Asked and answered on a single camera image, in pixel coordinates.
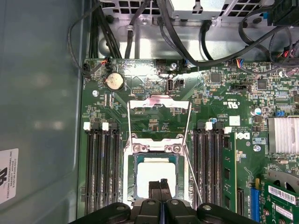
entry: aluminum heatsink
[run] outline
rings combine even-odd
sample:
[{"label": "aluminum heatsink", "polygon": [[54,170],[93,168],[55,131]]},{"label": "aluminum heatsink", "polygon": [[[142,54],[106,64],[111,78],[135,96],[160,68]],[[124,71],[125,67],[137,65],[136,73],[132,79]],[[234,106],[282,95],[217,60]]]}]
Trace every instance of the aluminum heatsink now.
[{"label": "aluminum heatsink", "polygon": [[299,118],[269,118],[270,153],[299,154]]}]

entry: sticker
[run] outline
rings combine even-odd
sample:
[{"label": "sticker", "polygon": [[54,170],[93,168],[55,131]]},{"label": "sticker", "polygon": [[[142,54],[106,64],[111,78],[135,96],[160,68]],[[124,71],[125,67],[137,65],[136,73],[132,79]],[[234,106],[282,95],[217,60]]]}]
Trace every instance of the sticker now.
[{"label": "sticker", "polygon": [[293,214],[290,213],[289,211],[279,207],[278,205],[276,205],[276,211],[280,214],[282,214],[283,216],[287,217],[288,219],[293,221]]},{"label": "sticker", "polygon": [[254,145],[267,145],[267,138],[252,138]]},{"label": "sticker", "polygon": [[229,126],[240,126],[240,116],[229,116]]},{"label": "sticker", "polygon": [[287,202],[290,202],[290,203],[296,205],[296,198],[293,195],[285,193],[285,192],[283,192],[277,188],[271,187],[271,186],[268,186],[268,192],[281,198],[281,199],[284,199]]},{"label": "sticker", "polygon": [[15,196],[19,149],[0,151],[0,204]]}]

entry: mounting screw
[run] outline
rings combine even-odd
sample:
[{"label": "mounting screw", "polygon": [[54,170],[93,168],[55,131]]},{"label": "mounting screw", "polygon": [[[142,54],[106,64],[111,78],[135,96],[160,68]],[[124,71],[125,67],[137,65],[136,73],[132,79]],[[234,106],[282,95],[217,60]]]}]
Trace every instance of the mounting screw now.
[{"label": "mounting screw", "polygon": [[175,146],[175,147],[173,148],[173,151],[174,151],[175,153],[179,153],[179,152],[181,151],[181,147],[180,147],[180,146]]},{"label": "mounting screw", "polygon": [[285,220],[280,219],[280,220],[278,221],[278,224],[285,224]]},{"label": "mounting screw", "polygon": [[171,69],[177,69],[177,64],[176,63],[171,63],[170,68]]},{"label": "mounting screw", "polygon": [[98,95],[99,95],[99,91],[94,90],[94,91],[93,91],[93,96],[94,96],[94,97],[97,97]]},{"label": "mounting screw", "polygon": [[268,216],[269,215],[268,209],[263,209],[263,214],[264,214],[264,216]]},{"label": "mounting screw", "polygon": [[202,206],[202,208],[207,211],[212,210],[212,207],[210,205],[204,205]]},{"label": "mounting screw", "polygon": [[147,19],[142,19],[142,24],[143,25],[146,25],[148,23],[148,20]]},{"label": "mounting screw", "polygon": [[217,26],[217,20],[212,20],[212,27]]},{"label": "mounting screw", "polygon": [[172,200],[172,201],[171,201],[171,204],[177,205],[177,204],[178,204],[178,201],[177,201],[177,200]]},{"label": "mounting screw", "polygon": [[255,152],[259,152],[259,151],[261,151],[262,150],[262,148],[259,146],[259,145],[255,145],[254,147],[253,147],[253,151],[255,151]]},{"label": "mounting screw", "polygon": [[139,145],[133,146],[133,151],[134,152],[139,152],[140,151],[140,146]]}]

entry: integrated circuit chip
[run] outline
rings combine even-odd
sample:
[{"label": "integrated circuit chip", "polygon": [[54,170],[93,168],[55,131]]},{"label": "integrated circuit chip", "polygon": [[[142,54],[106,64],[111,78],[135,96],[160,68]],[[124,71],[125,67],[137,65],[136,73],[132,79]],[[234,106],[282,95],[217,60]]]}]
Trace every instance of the integrated circuit chip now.
[{"label": "integrated circuit chip", "polygon": [[258,90],[266,90],[268,85],[267,79],[259,79],[257,81],[257,89]]},{"label": "integrated circuit chip", "polygon": [[220,83],[221,82],[221,74],[212,73],[211,74],[211,83]]}]

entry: green circuit board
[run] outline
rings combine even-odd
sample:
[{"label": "green circuit board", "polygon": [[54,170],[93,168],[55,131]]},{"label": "green circuit board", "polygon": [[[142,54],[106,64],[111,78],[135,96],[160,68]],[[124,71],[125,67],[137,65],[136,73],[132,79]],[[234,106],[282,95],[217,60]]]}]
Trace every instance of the green circuit board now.
[{"label": "green circuit board", "polygon": [[[86,59],[85,64],[94,68],[101,61]],[[271,69],[269,63],[263,62],[245,62],[243,67],[255,72]],[[123,77],[120,90],[112,91],[107,86],[111,73]],[[136,200],[134,167],[142,155],[128,157],[128,176],[124,177],[124,148],[128,145],[129,127],[138,138],[153,141],[175,139],[186,133],[185,142],[200,182],[200,175],[205,175],[202,167],[210,169],[209,164],[203,164],[199,153],[207,122],[217,126],[213,146],[217,148],[214,155],[219,158],[209,175],[221,178],[221,186],[216,195],[207,194],[203,198],[251,218],[250,190],[258,188],[256,178],[265,180],[269,169],[299,175],[298,155],[283,155],[288,163],[281,163],[282,155],[269,153],[268,146],[267,118],[299,113],[299,73],[288,77],[285,74],[283,69],[270,75],[249,74],[229,63],[199,68],[182,60],[111,59],[109,66],[102,66],[83,80],[78,218],[109,203]],[[189,107],[159,105],[128,110],[129,101],[145,101],[153,96],[189,102]],[[261,114],[254,114],[256,108]],[[105,134],[104,125],[109,125]],[[210,144],[210,137],[204,138]],[[177,175],[181,176],[176,197],[195,207],[198,198],[194,199],[194,177],[188,173],[187,189],[183,184],[186,178],[180,173],[186,165],[184,159],[171,154],[169,160],[174,160]],[[124,178],[128,180],[125,191]]]}]

